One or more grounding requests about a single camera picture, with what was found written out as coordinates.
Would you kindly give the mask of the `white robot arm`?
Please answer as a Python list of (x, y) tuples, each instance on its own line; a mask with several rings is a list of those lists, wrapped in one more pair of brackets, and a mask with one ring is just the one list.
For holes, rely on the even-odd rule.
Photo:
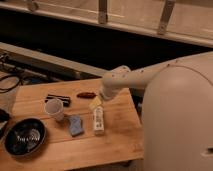
[(213, 171), (213, 51), (104, 73), (98, 97), (144, 91), (144, 171)]

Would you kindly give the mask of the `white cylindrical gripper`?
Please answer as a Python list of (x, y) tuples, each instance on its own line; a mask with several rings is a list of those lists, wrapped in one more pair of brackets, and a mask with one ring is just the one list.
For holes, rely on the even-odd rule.
[[(113, 88), (109, 88), (106, 86), (102, 86), (99, 91), (99, 96), (104, 101), (109, 101), (109, 100), (113, 99), (118, 94), (118, 92), (119, 92), (118, 89), (113, 89)], [(89, 104), (90, 110), (94, 110), (95, 108), (97, 108), (98, 106), (100, 106), (102, 104), (102, 99), (99, 96), (96, 96)]]

